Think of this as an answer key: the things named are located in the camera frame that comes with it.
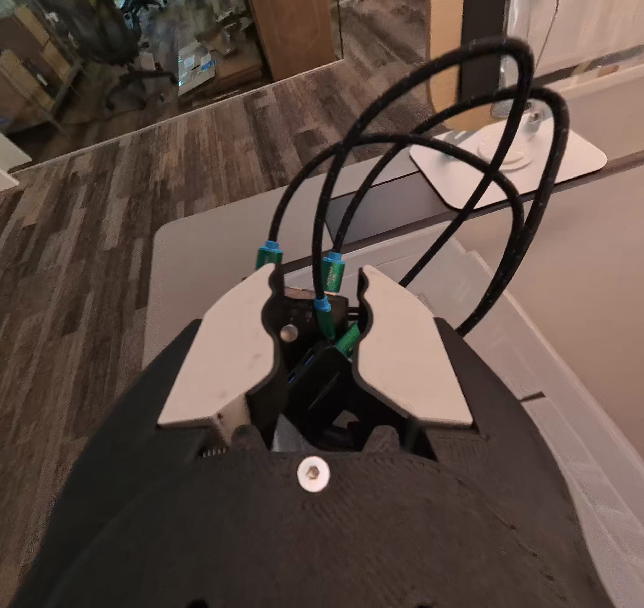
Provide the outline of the white stand base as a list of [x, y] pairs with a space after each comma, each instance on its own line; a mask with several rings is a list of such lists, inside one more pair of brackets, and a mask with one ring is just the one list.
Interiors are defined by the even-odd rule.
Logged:
[[[438, 140], [451, 142], [490, 162], [500, 142], [504, 121], [477, 131], [438, 135]], [[553, 120], [543, 121], [536, 131], [529, 131], [526, 118], [522, 119], [501, 171], [515, 186], [519, 195], [534, 193], [540, 183], [552, 143]], [[447, 154], [420, 145], [409, 150], [411, 160], [450, 208], [461, 210], [482, 179], [482, 173]], [[590, 174], [607, 163], [604, 152], [586, 139], [570, 131], [566, 150], [556, 176], [556, 184]]]

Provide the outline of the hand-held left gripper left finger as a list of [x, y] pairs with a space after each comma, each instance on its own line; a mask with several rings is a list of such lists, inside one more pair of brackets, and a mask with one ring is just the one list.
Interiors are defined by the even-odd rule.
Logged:
[[272, 447], [288, 399], [281, 346], [283, 268], [267, 264], [205, 314], [158, 417], [163, 429], [207, 428], [230, 446], [252, 425]]

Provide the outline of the tall cardboard box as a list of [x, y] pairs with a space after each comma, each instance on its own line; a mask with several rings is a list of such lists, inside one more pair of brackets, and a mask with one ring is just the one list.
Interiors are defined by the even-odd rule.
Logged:
[[248, 0], [273, 81], [342, 59], [338, 0]]

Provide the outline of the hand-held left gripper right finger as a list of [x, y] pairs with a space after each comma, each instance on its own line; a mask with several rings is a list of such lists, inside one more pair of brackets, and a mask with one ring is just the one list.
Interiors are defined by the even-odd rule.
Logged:
[[377, 427], [391, 428], [403, 450], [431, 450], [428, 431], [473, 431], [473, 414], [430, 309], [372, 265], [358, 271], [357, 297], [351, 413], [362, 445]]

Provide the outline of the pile of flat cardboard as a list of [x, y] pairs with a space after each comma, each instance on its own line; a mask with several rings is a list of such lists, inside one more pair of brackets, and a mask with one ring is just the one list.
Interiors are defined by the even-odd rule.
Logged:
[[178, 100], [182, 104], [227, 95], [264, 79], [254, 23], [225, 13], [200, 31], [184, 30], [178, 47]]

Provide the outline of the large black office chair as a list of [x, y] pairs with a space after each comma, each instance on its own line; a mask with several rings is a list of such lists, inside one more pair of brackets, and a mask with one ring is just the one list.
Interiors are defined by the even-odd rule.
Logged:
[[135, 67], [141, 52], [140, 24], [136, 16], [127, 19], [115, 0], [35, 1], [45, 13], [57, 16], [85, 62], [126, 69], [104, 96], [108, 110], [115, 108], [117, 93], [132, 86], [143, 91], [145, 80], [166, 78], [178, 85], [176, 75], [156, 62], [151, 69]]

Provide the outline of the white cabinet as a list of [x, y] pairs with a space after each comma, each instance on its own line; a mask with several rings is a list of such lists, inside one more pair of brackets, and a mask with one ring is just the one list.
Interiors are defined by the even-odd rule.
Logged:
[[32, 158], [1, 133], [1, 192], [19, 186], [12, 170], [29, 165]]

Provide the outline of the clear plastic bin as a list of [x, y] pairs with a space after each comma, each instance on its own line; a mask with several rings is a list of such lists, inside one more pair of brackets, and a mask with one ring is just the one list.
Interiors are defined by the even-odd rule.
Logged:
[[[342, 295], [356, 304], [358, 269], [398, 281], [446, 228], [432, 226], [345, 252]], [[450, 239], [409, 286], [458, 326], [493, 276], [480, 255]], [[617, 607], [643, 607], [643, 461], [509, 292], [466, 336], [508, 386], [552, 451], [592, 559]]]

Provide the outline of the black desk mat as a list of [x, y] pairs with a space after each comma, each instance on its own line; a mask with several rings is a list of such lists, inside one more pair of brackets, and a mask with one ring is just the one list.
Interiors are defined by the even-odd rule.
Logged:
[[342, 244], [365, 240], [448, 212], [451, 209], [421, 172], [393, 178], [370, 187], [352, 216]]

